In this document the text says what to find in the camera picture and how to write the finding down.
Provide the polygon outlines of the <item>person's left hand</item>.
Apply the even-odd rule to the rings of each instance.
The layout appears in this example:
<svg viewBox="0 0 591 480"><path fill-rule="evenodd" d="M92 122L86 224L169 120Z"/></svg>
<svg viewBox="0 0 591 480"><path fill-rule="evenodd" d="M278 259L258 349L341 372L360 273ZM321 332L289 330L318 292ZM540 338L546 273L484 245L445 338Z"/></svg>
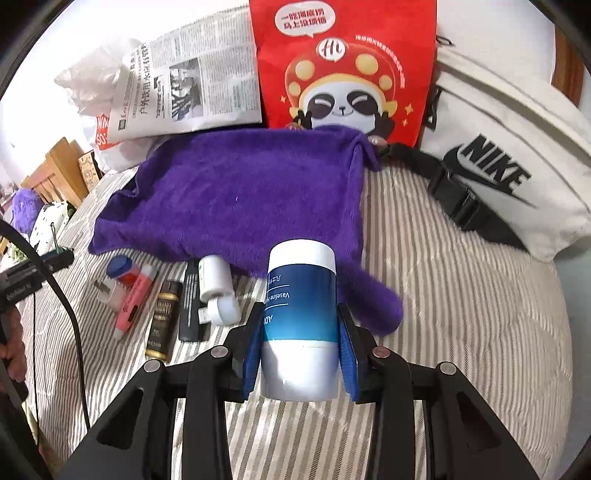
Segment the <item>person's left hand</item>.
<svg viewBox="0 0 591 480"><path fill-rule="evenodd" d="M16 306L12 306L7 312L10 338L1 346L1 359L8 360L7 372L9 377L16 382L23 382L27 373L27 360L25 345L23 343L23 326L21 314Z"/></svg>

